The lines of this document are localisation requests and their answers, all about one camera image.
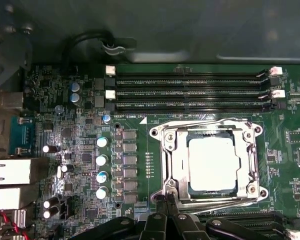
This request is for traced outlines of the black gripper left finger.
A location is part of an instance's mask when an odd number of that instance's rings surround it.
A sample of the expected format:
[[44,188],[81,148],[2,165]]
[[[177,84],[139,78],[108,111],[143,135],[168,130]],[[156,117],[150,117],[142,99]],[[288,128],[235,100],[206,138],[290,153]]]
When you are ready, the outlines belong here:
[[168,208],[164,195],[154,197],[156,212],[138,221],[126,216],[114,218],[71,237],[72,240],[164,240]]

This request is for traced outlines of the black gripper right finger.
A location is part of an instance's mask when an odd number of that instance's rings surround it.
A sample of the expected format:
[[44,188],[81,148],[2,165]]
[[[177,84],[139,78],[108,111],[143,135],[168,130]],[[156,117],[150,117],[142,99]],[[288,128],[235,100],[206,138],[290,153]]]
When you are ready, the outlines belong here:
[[181,213],[173,194],[166,195],[168,216],[183,240],[260,240],[262,235],[223,218],[211,218],[205,225],[191,214]]

